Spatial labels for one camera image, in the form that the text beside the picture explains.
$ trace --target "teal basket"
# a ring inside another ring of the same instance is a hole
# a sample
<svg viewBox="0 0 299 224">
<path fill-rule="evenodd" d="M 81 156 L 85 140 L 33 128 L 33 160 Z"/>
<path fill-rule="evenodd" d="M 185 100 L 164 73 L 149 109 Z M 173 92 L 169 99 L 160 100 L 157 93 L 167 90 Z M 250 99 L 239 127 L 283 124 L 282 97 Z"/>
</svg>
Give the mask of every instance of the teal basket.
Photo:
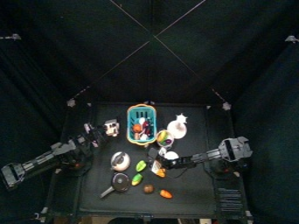
<svg viewBox="0 0 299 224">
<path fill-rule="evenodd" d="M 151 134 L 145 140 L 135 140 L 133 125 L 139 123 L 139 118 L 143 117 L 149 122 Z M 152 106 L 137 104 L 127 110 L 127 132 L 125 137 L 128 142 L 137 145 L 148 145 L 155 141 L 156 137 L 156 112 Z"/>
</svg>

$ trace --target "toy food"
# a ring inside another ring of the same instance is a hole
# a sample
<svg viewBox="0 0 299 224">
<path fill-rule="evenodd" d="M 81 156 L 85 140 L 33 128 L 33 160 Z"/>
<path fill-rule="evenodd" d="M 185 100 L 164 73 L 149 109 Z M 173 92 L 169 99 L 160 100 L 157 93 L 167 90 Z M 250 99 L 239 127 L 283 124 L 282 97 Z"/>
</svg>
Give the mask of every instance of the toy food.
<svg viewBox="0 0 299 224">
<path fill-rule="evenodd" d="M 132 186 L 136 186 L 141 182 L 141 179 L 143 179 L 143 175 L 137 173 L 132 178 Z"/>
<path fill-rule="evenodd" d="M 140 133 L 143 131 L 141 124 L 136 123 L 132 127 L 135 133 Z"/>
<path fill-rule="evenodd" d="M 153 185 L 144 185 L 144 192 L 145 192 L 145 193 L 152 193 L 153 190 L 155 190 Z"/>
<path fill-rule="evenodd" d="M 160 143 L 165 140 L 165 138 L 167 138 L 167 131 L 161 130 L 157 137 L 156 137 L 156 141 Z"/>
<path fill-rule="evenodd" d="M 165 173 L 165 169 L 159 169 L 155 175 L 164 178 L 164 173 Z"/>
<path fill-rule="evenodd" d="M 144 168 L 145 168 L 145 161 L 141 160 L 141 161 L 136 164 L 136 166 L 135 166 L 135 170 L 136 170 L 137 172 L 140 172 Z"/>
<path fill-rule="evenodd" d="M 140 136 L 137 133 L 135 133 L 135 140 L 139 140 L 140 139 Z"/>
<path fill-rule="evenodd" d="M 167 192 L 165 190 L 161 190 L 160 191 L 160 195 L 167 198 L 167 199 L 171 199 L 172 198 L 172 194 L 169 192 Z"/>
</svg>

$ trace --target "frying pan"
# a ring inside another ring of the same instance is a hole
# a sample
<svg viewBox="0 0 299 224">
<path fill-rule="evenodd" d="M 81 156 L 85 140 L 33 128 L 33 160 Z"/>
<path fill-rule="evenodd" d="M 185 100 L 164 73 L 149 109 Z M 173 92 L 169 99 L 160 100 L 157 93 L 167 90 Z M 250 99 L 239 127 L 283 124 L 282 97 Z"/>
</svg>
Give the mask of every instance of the frying pan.
<svg viewBox="0 0 299 224">
<path fill-rule="evenodd" d="M 128 176 L 123 172 L 116 172 L 111 180 L 111 187 L 100 194 L 99 197 L 104 198 L 113 191 L 124 192 L 128 188 L 128 184 Z"/>
</svg>

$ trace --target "orange carrot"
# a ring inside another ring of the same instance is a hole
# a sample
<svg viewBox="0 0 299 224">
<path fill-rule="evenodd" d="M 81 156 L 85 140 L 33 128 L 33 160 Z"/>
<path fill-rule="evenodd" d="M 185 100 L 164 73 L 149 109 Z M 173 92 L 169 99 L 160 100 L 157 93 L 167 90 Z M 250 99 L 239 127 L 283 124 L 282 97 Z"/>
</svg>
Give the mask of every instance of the orange carrot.
<svg viewBox="0 0 299 224">
<path fill-rule="evenodd" d="M 167 199 L 171 199 L 172 198 L 172 194 L 169 192 L 167 192 L 165 190 L 161 190 L 160 191 L 160 195 L 167 198 Z"/>
<path fill-rule="evenodd" d="M 164 169 L 159 169 L 155 175 L 157 175 L 159 177 L 164 178 L 164 172 L 165 172 Z"/>
</svg>

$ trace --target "pan handle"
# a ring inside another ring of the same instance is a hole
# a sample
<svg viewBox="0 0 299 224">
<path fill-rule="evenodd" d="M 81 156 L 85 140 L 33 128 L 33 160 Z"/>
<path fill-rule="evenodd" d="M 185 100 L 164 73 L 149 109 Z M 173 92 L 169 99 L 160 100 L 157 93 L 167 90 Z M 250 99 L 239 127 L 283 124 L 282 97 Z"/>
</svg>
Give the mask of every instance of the pan handle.
<svg viewBox="0 0 299 224">
<path fill-rule="evenodd" d="M 101 194 L 100 194 L 100 198 L 104 198 L 109 193 L 112 193 L 115 191 L 113 186 L 111 186 Z"/>
</svg>

